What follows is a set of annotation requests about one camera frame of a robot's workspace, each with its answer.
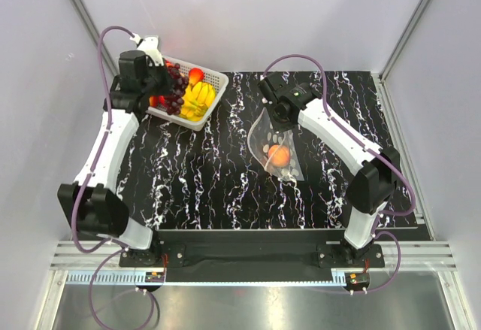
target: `red grapes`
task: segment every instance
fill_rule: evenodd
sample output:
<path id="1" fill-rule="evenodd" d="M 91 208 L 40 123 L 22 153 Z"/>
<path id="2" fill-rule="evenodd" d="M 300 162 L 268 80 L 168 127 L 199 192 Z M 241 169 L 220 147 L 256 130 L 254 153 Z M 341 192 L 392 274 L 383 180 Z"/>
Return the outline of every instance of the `red grapes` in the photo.
<path id="1" fill-rule="evenodd" d="M 186 94 L 186 88 L 189 84 L 189 78 L 184 77 L 179 69 L 178 63 L 167 67 L 167 71 L 173 79 L 172 94 L 160 96 L 160 105 L 165 108 L 167 114 L 180 114 L 183 105 L 182 97 Z"/>

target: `white wall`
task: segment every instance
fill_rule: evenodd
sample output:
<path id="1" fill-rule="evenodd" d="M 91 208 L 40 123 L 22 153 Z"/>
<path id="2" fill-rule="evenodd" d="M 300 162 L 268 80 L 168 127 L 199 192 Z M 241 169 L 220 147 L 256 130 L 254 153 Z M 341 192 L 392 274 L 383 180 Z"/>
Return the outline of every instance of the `white wall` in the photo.
<path id="1" fill-rule="evenodd" d="M 433 0 L 387 80 L 434 222 L 481 325 L 481 0 Z"/>
<path id="2" fill-rule="evenodd" d="M 95 46 L 68 0 L 0 0 L 0 323 L 31 329 L 57 241 L 56 199 L 101 121 Z"/>
<path id="3" fill-rule="evenodd" d="M 166 54 L 217 71 L 261 71 L 289 53 L 314 56 L 326 69 L 380 71 L 419 0 L 84 1 L 99 28 L 158 34 Z M 125 50 L 116 39 L 107 45 L 113 55 Z"/>

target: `plastic basket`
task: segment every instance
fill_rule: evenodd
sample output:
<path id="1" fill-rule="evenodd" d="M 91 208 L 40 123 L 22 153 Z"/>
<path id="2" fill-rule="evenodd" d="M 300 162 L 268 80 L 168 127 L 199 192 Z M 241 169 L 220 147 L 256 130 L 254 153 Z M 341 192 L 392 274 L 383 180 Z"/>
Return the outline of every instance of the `plastic basket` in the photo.
<path id="1" fill-rule="evenodd" d="M 147 111 L 147 113 L 153 116 L 163 118 L 164 120 L 171 121 L 173 123 L 176 123 L 177 125 L 187 127 L 188 129 L 193 129 L 194 131 L 200 131 L 202 127 L 204 127 L 205 123 L 207 122 L 210 115 L 212 114 L 213 109 L 217 106 L 217 104 L 220 101 L 220 98 L 224 94 L 225 88 L 227 87 L 227 84 L 228 84 L 228 77 L 223 73 L 215 72 L 215 71 L 212 71 L 211 69 L 207 69 L 199 65 L 193 65 L 192 63 L 180 61 L 179 59 L 175 59 L 167 56 L 164 56 L 164 58 L 167 59 L 169 62 L 178 63 L 180 65 L 180 72 L 185 75 L 189 75 L 189 71 L 192 68 L 200 68 L 204 72 L 204 79 L 202 81 L 206 83 L 210 83 L 213 86 L 213 88 L 216 89 L 216 98 L 213 100 L 212 105 L 209 107 L 205 115 L 198 122 L 192 122 L 175 115 L 169 115 L 167 114 L 167 112 L 165 112 L 165 108 L 163 108 L 163 106 L 161 105 L 159 105 L 158 107 L 149 107 L 149 110 Z"/>

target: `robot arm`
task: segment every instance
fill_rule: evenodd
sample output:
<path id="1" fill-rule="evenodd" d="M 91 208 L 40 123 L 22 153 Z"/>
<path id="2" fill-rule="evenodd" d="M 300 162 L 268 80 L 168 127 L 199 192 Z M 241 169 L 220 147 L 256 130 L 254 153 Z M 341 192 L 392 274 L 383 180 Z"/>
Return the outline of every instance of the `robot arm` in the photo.
<path id="1" fill-rule="evenodd" d="M 331 108 L 329 110 L 331 116 L 335 117 L 344 128 L 361 140 L 366 147 L 371 148 L 376 153 L 381 151 L 378 145 L 363 137 Z M 298 124 L 322 139 L 343 160 L 354 175 L 363 169 L 366 162 L 374 160 L 373 155 L 363 150 L 331 120 L 324 111 L 321 99 L 315 98 L 306 105 L 305 110 L 299 112 Z M 366 246 L 372 240 L 371 233 L 376 216 L 386 205 L 387 201 L 382 201 L 377 207 L 372 208 L 374 211 L 370 209 L 369 213 L 363 213 L 353 205 L 349 225 L 344 233 L 346 241 L 356 249 Z"/>
<path id="2" fill-rule="evenodd" d="M 136 35 L 133 40 L 138 49 L 120 54 L 119 75 L 115 76 L 110 88 L 110 128 L 107 129 L 109 113 L 104 111 L 100 131 L 86 164 L 74 183 L 62 184 L 57 195 L 67 220 L 72 224 L 80 185 L 89 179 L 77 209 L 76 230 L 116 238 L 133 249 L 148 250 L 153 232 L 129 216 L 128 207 L 115 194 L 116 180 L 127 146 L 147 112 L 150 97 L 171 94 L 172 79 L 163 66 L 157 37 L 143 39 Z M 92 173 L 92 163 L 97 157 Z"/>
<path id="3" fill-rule="evenodd" d="M 354 179 L 346 191 L 346 199 L 352 205 L 349 224 L 344 232 L 346 256 L 355 258 L 363 253 L 372 242 L 372 233 L 378 213 L 386 206 L 389 196 L 395 191 L 397 177 L 367 149 L 380 153 L 399 169 L 399 153 L 390 147 L 379 145 L 359 134 L 333 110 L 328 115 L 319 95 L 303 83 L 299 86 L 286 85 L 282 76 L 274 72 L 259 83 L 265 97 L 274 130 L 283 132 L 297 124 L 323 140 L 346 163 Z M 361 141 L 365 148 L 343 131 Z"/>

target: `orange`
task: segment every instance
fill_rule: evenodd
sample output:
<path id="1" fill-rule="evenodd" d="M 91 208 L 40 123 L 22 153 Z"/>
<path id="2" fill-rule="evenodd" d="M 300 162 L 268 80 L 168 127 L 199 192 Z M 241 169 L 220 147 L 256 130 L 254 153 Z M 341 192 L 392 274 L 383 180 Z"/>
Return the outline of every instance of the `orange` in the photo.
<path id="1" fill-rule="evenodd" d="M 278 144 L 269 149 L 268 156 L 271 164 L 275 167 L 286 167 L 291 160 L 289 148 L 287 146 L 279 146 Z"/>

